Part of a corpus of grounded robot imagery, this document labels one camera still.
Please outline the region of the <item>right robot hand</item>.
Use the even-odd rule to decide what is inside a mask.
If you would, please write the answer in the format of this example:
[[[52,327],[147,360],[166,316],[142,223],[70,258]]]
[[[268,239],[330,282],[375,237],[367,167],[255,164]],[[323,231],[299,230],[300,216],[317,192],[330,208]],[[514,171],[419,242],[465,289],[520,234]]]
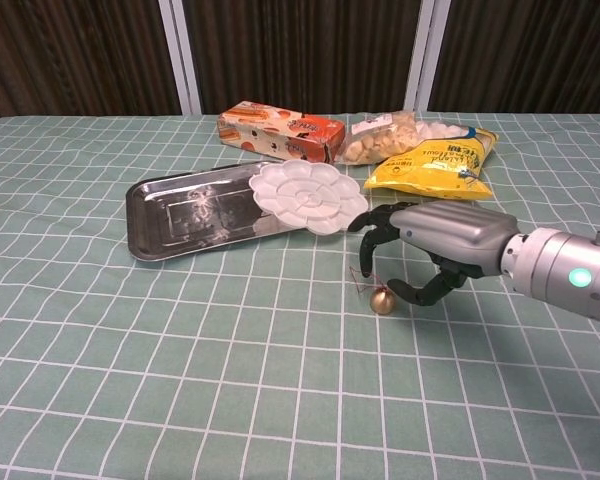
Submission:
[[[422,204],[382,204],[359,214],[349,232],[369,226],[359,248],[362,275],[372,273],[373,252],[379,245],[401,240],[429,255],[439,272],[422,288],[400,279],[386,285],[397,297],[419,306],[432,306],[468,278],[499,276],[509,240],[520,233],[517,219],[462,201],[429,201]]]

